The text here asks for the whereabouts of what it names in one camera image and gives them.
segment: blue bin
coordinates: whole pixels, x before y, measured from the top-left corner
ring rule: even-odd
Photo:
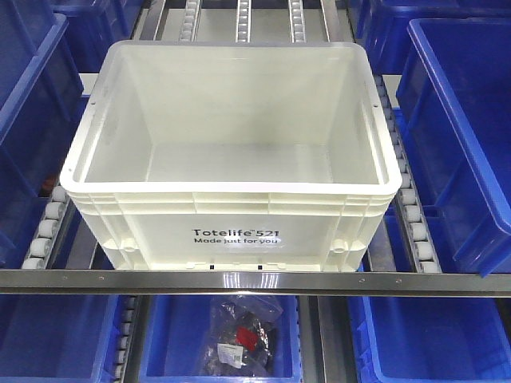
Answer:
[[[23,11],[32,3],[0,2],[7,6],[0,9],[0,267],[22,262],[45,206],[39,191],[59,173],[82,92],[63,39],[65,17],[47,13],[37,0],[33,22]]]
[[[240,377],[193,376],[209,331],[212,296],[158,296],[154,299],[142,355],[140,383],[235,383]],[[277,322],[273,377],[243,377],[243,382],[299,383],[297,301],[279,297],[283,314]]]
[[[55,25],[48,2],[0,2],[0,108]]]
[[[123,300],[106,295],[0,297],[1,383],[110,383]]]
[[[511,347],[495,302],[349,298],[359,383],[511,382]]]
[[[511,271],[511,20],[414,20],[398,100],[457,268]]]
[[[406,27],[415,18],[511,17],[509,0],[348,0],[355,39],[367,51],[374,73],[401,74],[411,42]]]
[[[50,0],[69,19],[65,37],[80,73],[97,73],[109,47],[131,37],[143,0]]]

